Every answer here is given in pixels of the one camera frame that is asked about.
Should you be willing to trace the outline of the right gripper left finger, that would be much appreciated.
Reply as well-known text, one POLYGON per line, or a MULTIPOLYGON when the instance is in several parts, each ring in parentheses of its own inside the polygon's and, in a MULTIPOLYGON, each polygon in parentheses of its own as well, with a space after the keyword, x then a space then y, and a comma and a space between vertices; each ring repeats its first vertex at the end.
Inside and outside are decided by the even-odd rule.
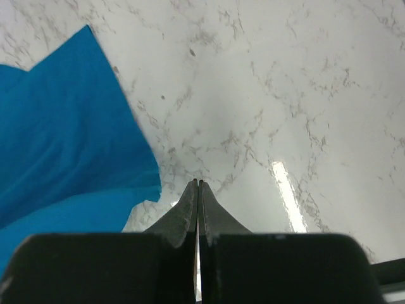
POLYGON ((2 303, 194 303, 198 184, 144 232, 39 234, 12 256, 2 303))

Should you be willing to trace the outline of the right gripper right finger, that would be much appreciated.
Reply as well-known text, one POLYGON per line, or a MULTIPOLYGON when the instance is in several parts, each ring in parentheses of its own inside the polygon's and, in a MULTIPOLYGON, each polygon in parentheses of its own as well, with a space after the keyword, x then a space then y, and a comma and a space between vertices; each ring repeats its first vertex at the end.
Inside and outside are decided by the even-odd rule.
POLYGON ((383 303, 360 245, 333 233, 253 233, 199 183, 203 303, 383 303))

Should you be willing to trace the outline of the blue t shirt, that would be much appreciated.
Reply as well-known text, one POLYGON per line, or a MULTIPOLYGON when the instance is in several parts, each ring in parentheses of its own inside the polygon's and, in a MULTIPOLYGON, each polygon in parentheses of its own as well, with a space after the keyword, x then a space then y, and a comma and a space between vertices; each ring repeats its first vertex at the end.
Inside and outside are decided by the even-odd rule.
POLYGON ((1 66, 1 268, 33 234, 120 232, 159 168, 92 30, 1 66))

